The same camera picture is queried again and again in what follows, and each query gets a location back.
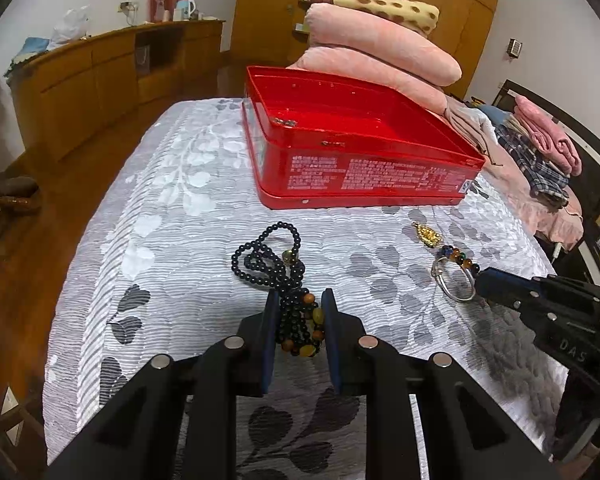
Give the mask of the red metal tin box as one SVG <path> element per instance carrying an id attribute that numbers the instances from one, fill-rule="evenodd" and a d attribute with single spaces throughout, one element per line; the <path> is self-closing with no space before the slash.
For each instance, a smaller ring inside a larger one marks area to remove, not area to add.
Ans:
<path id="1" fill-rule="evenodd" d="M 358 79 L 249 66 L 242 116 L 271 209 L 455 206 L 484 165 L 438 116 Z"/>

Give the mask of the lower pink folded quilt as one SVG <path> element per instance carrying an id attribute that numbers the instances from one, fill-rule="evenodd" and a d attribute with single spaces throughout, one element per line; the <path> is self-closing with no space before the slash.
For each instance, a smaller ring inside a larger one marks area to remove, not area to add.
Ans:
<path id="1" fill-rule="evenodd" d="M 309 47 L 294 64 L 289 65 L 289 68 L 381 84 L 400 92 L 426 110 L 438 115 L 442 115 L 448 106 L 446 96 L 439 88 L 352 49 Z"/>

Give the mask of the red photo frame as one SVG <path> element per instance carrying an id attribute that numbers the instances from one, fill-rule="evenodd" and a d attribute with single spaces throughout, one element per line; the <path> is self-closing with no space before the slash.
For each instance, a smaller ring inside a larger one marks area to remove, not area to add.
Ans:
<path id="1" fill-rule="evenodd" d="M 151 23 L 162 23 L 166 12 L 172 13 L 174 0 L 147 0 L 147 19 Z"/>

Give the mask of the pink folded clothes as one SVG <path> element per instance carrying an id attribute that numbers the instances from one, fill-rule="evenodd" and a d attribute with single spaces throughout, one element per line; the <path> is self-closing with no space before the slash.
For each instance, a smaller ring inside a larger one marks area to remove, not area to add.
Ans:
<path id="1" fill-rule="evenodd" d="M 547 159 L 567 176 L 580 176 L 580 155 L 561 126 L 525 96 L 515 96 L 514 116 L 526 128 L 532 144 Z"/>

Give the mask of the pink bed sheet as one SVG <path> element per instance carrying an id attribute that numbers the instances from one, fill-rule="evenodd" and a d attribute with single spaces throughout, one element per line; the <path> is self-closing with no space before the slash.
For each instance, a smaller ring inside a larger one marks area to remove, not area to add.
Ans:
<path id="1" fill-rule="evenodd" d="M 496 127 L 482 110 L 448 96 L 444 118 L 483 154 L 486 178 L 508 199 L 533 235 L 561 244 L 565 252 L 577 246 L 584 233 L 582 208 L 568 185 L 559 196 L 533 191 L 524 170 L 498 142 Z"/>

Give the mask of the white plastic bag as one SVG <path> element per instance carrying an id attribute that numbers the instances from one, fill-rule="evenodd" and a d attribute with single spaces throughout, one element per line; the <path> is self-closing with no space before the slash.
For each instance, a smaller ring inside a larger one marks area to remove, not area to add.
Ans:
<path id="1" fill-rule="evenodd" d="M 81 40 L 88 34 L 90 26 L 91 7 L 81 6 L 77 9 L 70 9 L 62 19 L 54 26 L 48 50 L 55 50 L 73 41 Z"/>

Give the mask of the gold filigree ball pendant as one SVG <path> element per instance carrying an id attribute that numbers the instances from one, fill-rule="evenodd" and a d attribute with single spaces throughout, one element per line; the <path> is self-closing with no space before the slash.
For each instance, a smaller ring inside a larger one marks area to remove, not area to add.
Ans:
<path id="1" fill-rule="evenodd" d="M 442 244 L 443 236 L 433 228 L 430 228 L 430 226 L 426 226 L 426 224 L 418 222 L 413 222 L 412 227 L 414 228 L 418 239 L 427 247 L 437 248 Z"/>

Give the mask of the silver bangle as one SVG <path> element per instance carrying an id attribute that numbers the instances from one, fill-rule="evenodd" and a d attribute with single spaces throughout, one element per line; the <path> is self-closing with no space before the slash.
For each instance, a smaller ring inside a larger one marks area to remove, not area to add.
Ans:
<path id="1" fill-rule="evenodd" d="M 469 302 L 476 298 L 475 278 L 469 269 L 438 257 L 430 269 L 431 277 L 442 292 L 454 302 Z"/>

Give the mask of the yellow brown spotted blanket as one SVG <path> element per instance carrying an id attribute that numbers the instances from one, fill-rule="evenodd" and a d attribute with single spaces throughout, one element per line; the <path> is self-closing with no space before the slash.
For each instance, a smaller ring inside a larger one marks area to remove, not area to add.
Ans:
<path id="1" fill-rule="evenodd" d="M 304 0 L 309 4 L 329 3 L 383 18 L 420 36 L 428 37 L 437 27 L 440 10 L 432 4 L 412 0 Z"/>

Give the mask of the wall light switch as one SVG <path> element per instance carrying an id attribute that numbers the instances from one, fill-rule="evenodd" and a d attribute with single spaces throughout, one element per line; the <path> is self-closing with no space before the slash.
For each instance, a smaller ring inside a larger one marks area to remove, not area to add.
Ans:
<path id="1" fill-rule="evenodd" d="M 515 39 L 510 38 L 509 43 L 507 45 L 506 53 L 510 58 L 519 58 L 522 50 L 522 42 Z"/>

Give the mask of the plaid folded shirt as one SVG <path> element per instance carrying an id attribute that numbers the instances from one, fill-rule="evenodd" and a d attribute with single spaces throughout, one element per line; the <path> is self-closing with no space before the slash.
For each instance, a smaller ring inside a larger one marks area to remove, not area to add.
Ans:
<path id="1" fill-rule="evenodd" d="M 554 209 L 568 205 L 569 178 L 522 134 L 504 125 L 495 127 L 498 144 L 509 154 L 530 186 L 530 194 Z"/>

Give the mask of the wooden sideboard cabinet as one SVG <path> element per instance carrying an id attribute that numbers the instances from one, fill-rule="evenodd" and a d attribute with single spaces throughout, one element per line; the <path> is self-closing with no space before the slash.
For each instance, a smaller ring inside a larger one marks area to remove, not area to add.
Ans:
<path id="1" fill-rule="evenodd" d="M 58 162 L 142 104 L 216 73 L 224 22 L 147 24 L 35 55 L 7 77 L 28 151 Z"/>

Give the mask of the blue folded cloth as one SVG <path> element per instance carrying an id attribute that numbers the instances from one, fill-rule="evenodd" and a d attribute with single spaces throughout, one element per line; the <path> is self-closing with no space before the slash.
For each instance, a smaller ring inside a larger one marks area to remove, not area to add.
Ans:
<path id="1" fill-rule="evenodd" d="M 24 44 L 19 52 L 12 58 L 10 65 L 17 66 L 27 63 L 32 60 L 32 58 L 36 58 L 37 56 L 44 54 L 48 51 L 49 44 L 50 40 L 48 38 L 28 37 L 26 40 L 24 40 Z"/>

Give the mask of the white electric kettle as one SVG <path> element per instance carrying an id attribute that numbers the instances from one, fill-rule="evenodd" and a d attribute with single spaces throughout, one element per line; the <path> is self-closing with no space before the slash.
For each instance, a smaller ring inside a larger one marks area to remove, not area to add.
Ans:
<path id="1" fill-rule="evenodd" d="M 197 12 L 195 0 L 178 0 L 176 2 L 173 19 L 174 21 L 189 21 Z"/>

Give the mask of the pink folded quilt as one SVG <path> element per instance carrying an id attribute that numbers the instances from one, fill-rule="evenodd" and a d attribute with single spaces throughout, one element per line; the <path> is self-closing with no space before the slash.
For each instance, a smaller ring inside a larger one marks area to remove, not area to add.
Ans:
<path id="1" fill-rule="evenodd" d="M 414 30 L 378 16 L 315 3 L 306 12 L 312 44 L 344 47 L 377 58 L 439 87 L 462 78 L 462 69 L 448 52 Z"/>
<path id="2" fill-rule="evenodd" d="M 400 92 L 426 110 L 438 115 L 442 115 L 448 106 L 446 96 L 439 88 L 352 49 L 309 47 L 294 64 L 289 65 L 289 68 L 381 84 Z"/>

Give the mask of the upper pink folded quilt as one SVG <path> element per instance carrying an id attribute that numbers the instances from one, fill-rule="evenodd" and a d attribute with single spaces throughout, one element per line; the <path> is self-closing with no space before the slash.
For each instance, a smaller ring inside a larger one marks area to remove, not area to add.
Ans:
<path id="1" fill-rule="evenodd" d="M 439 87 L 462 78 L 462 69 L 448 52 L 414 30 L 378 16 L 315 3 L 306 12 L 312 44 L 344 47 L 377 58 Z"/>

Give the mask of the white floral bedspread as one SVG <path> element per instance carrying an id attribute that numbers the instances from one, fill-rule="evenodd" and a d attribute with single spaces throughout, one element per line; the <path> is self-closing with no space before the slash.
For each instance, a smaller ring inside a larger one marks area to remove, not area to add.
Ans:
<path id="1" fill-rule="evenodd" d="M 52 463 L 151 358 L 201 356 L 276 292 L 272 380 L 264 396 L 236 400 L 233 479 L 368 479 L 366 400 L 332 385 L 325 289 L 404 356 L 452 356 L 546 457 L 565 369 L 535 348 L 518 309 L 478 294 L 454 302 L 430 274 L 438 257 L 475 281 L 486 268 L 550 273 L 502 194 L 476 177 L 456 206 L 268 209 L 242 102 L 172 107 L 88 226 L 50 335 Z M 427 247 L 413 222 L 442 244 Z"/>

